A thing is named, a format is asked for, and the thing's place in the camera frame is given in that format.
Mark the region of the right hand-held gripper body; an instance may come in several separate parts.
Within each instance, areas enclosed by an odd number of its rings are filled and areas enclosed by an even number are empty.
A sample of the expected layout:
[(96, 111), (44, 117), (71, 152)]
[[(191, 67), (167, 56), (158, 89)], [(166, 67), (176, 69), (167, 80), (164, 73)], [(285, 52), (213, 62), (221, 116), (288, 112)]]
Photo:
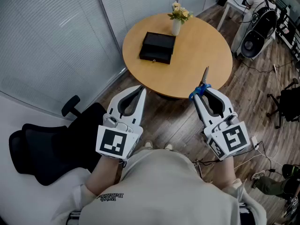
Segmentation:
[(246, 125), (239, 121), (235, 112), (206, 127), (204, 134), (207, 145), (220, 161), (250, 145)]

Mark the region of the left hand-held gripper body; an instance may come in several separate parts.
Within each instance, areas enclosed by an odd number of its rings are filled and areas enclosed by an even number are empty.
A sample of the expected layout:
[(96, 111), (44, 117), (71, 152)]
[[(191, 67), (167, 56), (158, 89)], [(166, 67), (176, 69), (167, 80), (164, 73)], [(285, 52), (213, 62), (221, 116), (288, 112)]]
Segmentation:
[(117, 119), (106, 113), (103, 125), (98, 126), (96, 152), (119, 161), (127, 161), (143, 133), (140, 123), (140, 118), (123, 116)]

